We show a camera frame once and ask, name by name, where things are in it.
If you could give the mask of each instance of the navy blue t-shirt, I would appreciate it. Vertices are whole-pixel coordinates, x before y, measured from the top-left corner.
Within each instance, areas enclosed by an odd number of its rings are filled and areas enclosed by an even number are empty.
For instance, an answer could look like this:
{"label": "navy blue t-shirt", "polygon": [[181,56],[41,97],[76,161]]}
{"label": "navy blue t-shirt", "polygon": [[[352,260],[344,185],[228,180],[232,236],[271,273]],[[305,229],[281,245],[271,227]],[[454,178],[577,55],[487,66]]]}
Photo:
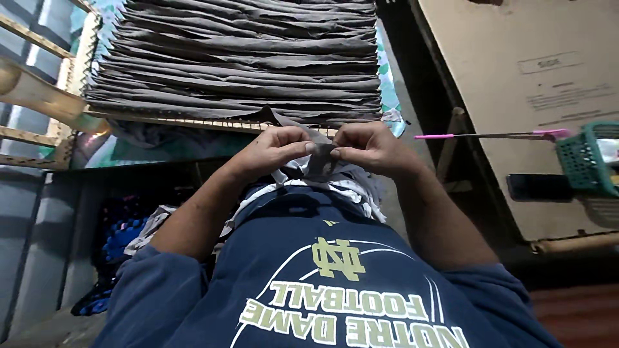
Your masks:
{"label": "navy blue t-shirt", "polygon": [[279,189],[241,218],[210,282],[151,246],[126,261],[94,346],[560,347],[500,264],[436,271],[336,194]]}

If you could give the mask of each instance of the plastic basket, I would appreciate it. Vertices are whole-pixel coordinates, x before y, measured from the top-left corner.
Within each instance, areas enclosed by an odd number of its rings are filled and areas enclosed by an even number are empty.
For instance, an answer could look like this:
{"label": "plastic basket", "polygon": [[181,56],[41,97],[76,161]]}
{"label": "plastic basket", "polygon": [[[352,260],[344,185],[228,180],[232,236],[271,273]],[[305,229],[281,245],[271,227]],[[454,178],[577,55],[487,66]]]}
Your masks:
{"label": "plastic basket", "polygon": [[602,160],[597,139],[619,139],[619,122],[587,123],[581,134],[557,141],[556,153],[563,173],[574,189],[619,197],[619,191],[610,181],[611,172]]}

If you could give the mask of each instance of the mobile phone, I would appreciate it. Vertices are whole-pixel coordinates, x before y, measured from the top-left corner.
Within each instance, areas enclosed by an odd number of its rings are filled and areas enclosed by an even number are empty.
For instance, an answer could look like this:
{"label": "mobile phone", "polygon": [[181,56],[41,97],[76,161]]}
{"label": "mobile phone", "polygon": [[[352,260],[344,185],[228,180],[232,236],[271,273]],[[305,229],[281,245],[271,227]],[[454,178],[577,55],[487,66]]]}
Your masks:
{"label": "mobile phone", "polygon": [[509,174],[511,199],[519,202],[570,202],[574,189],[568,177],[558,174]]}

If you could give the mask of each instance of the nail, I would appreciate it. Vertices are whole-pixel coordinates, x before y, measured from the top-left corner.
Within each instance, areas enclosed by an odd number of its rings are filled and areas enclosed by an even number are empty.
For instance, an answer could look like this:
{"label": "nail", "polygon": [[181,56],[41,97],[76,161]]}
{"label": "nail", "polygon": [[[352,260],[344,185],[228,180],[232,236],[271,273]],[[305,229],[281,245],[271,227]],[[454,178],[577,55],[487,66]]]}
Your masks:
{"label": "nail", "polygon": [[314,144],[313,142],[309,142],[305,144],[305,152],[307,154],[313,154],[315,151],[316,151],[316,144]]}

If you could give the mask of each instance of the cardboard box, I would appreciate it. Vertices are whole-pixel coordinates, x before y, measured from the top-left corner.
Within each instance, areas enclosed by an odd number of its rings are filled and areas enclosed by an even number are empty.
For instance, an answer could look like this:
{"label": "cardboard box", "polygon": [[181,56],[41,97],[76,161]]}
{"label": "cardboard box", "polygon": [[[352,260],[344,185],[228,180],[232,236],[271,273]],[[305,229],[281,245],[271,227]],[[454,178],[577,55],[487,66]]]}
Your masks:
{"label": "cardboard box", "polygon": [[[619,120],[619,1],[419,3],[476,132],[578,132],[591,121]],[[551,142],[481,142],[525,240],[619,227],[596,219],[592,205],[587,211],[579,201],[516,202],[509,197],[510,173],[562,173]],[[596,203],[605,214],[619,213],[619,199]]]}

